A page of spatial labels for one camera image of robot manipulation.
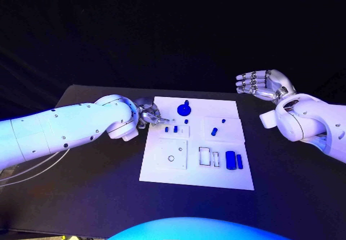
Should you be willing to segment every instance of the black curtain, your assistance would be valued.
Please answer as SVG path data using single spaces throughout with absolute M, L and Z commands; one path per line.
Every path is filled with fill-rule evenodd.
M 53 108 L 71 84 L 234 93 L 276 69 L 346 104 L 341 2 L 1 0 L 0 117 Z

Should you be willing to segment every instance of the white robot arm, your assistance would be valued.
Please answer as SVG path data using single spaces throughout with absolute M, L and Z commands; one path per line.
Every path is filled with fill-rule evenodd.
M 168 123 L 151 99 L 133 103 L 119 95 L 0 121 L 0 170 L 92 142 L 103 131 L 128 141 L 138 135 L 138 121 L 139 128 Z
M 276 104 L 275 110 L 259 115 L 263 127 L 276 126 L 289 141 L 312 144 L 325 155 L 346 163 L 346 106 L 298 94 L 276 70 L 244 73 L 236 80 L 237 93 L 252 94 Z

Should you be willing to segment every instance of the white board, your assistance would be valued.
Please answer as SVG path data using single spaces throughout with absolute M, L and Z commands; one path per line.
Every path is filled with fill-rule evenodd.
M 177 107 L 185 100 L 191 111 L 187 116 L 180 116 Z M 148 128 L 138 180 L 253 190 L 236 102 L 155 96 L 154 103 L 161 117 L 168 119 L 170 123 Z M 217 128 L 214 136 L 211 136 L 213 128 Z M 200 165 L 200 147 L 208 148 L 210 165 Z M 240 154 L 243 169 L 226 169 L 226 151 Z M 214 153 L 217 153 L 217 166 L 214 166 Z

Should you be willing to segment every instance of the white cable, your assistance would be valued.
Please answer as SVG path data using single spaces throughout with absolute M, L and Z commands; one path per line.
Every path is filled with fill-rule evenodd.
M 7 183 L 7 184 L 4 184 L 4 185 L 0 185 L 0 187 L 4 187 L 4 186 L 8 186 L 8 185 L 11 185 L 11 184 L 17 184 L 17 183 L 21 183 L 22 181 L 25 181 L 25 180 L 28 180 L 28 179 L 31 179 L 31 178 L 34 178 L 37 175 L 40 175 L 60 160 L 61 160 L 61 158 L 64 157 L 64 155 L 66 155 L 66 153 L 69 152 L 69 149 L 66 150 L 66 152 L 63 153 L 63 155 L 60 156 L 60 158 L 56 160 L 56 162 L 41 171 L 41 172 L 38 172 L 35 175 L 33 175 L 33 176 L 30 176 L 28 178 L 25 178 L 25 179 L 22 179 L 22 180 L 20 180 L 20 181 L 15 181 L 15 182 L 11 182 L 11 183 Z
M 21 171 L 20 173 L 17 173 L 17 174 L 12 175 L 12 176 L 8 176 L 8 177 L 1 178 L 0 181 L 4 181 L 4 180 L 7 180 L 7 179 L 11 179 L 11 178 L 17 177 L 18 175 L 27 173 L 31 169 L 34 169 L 38 165 L 41 165 L 47 160 L 50 160 L 51 157 L 53 157 L 57 153 L 59 153 L 59 152 L 56 152 L 44 161 L 41 161 L 38 164 L 35 164 L 35 165 L 34 165 L 33 167 L 30 167 L 27 170 Z

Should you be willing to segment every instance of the table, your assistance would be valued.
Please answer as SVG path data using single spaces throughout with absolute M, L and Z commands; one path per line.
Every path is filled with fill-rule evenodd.
M 138 181 L 148 130 L 138 130 L 128 142 L 102 134 L 71 148 L 41 175 L 4 187 L 2 229 L 106 238 L 151 220 L 200 217 L 292 239 L 346 237 L 346 164 L 312 145 L 289 142 L 276 128 L 263 128 L 259 114 L 273 109 L 270 102 L 246 94 L 71 85 L 57 107 L 92 103 L 109 94 L 132 100 L 162 96 L 236 101 L 255 190 Z

